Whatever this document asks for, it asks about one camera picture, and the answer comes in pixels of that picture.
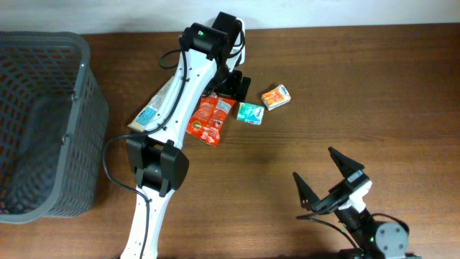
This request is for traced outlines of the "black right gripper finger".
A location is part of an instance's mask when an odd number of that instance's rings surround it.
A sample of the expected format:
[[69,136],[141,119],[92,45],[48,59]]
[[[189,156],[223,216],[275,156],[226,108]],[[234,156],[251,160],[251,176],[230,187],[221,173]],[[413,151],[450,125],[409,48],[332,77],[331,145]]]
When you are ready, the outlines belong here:
[[364,170],[364,165],[355,160],[352,160],[349,157],[346,157],[334,147],[329,147],[328,151],[330,153],[331,159],[336,164],[344,178],[348,178],[357,171]]
[[298,190],[301,207],[308,211],[317,211],[321,200],[298,173],[293,172],[293,178]]

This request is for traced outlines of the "green tissue pack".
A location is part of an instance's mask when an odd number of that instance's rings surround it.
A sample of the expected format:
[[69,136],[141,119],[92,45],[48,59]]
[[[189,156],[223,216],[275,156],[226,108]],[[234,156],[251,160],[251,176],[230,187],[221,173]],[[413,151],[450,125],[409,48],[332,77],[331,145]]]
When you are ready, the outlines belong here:
[[236,119],[240,122],[261,125],[264,111],[265,108],[263,106],[240,102]]

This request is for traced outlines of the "red snack bag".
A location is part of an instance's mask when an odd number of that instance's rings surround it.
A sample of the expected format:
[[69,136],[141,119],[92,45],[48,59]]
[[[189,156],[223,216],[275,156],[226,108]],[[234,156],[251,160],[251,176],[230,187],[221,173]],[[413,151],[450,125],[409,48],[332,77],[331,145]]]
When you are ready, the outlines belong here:
[[188,122],[186,132],[208,145],[217,146],[221,140],[221,128],[235,103],[233,99],[216,94],[202,97],[198,110]]

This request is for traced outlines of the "yellow snack bag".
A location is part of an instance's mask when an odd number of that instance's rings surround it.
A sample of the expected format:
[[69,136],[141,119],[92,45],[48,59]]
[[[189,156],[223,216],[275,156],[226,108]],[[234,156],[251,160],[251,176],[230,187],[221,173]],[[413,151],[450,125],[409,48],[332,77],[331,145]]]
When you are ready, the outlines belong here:
[[163,99],[169,90],[174,77],[172,76],[162,88],[149,100],[146,106],[138,113],[138,115],[127,125],[128,128],[143,132],[145,127],[154,119],[158,113]]

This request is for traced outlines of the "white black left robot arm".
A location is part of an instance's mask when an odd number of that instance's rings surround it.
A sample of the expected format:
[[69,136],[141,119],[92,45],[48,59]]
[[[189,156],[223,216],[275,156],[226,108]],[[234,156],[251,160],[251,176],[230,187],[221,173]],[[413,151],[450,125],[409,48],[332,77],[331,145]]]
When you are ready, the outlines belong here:
[[188,172],[182,151],[188,122],[202,95],[244,101],[251,83],[237,66],[244,63],[245,24],[221,12],[208,27],[194,23],[179,37],[180,59],[154,119],[126,137],[137,201],[122,258],[156,258],[167,205]]

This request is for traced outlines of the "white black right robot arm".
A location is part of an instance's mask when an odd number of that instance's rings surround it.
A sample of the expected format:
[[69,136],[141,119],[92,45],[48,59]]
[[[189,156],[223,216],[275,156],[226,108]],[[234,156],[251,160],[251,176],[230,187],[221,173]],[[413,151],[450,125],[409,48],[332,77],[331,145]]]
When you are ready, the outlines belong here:
[[339,258],[409,258],[409,226],[387,214],[371,214],[366,208],[364,196],[372,181],[364,173],[365,166],[333,147],[328,151],[343,179],[321,199],[294,172],[300,205],[308,211],[297,219],[323,224],[341,233],[351,247],[340,250]]

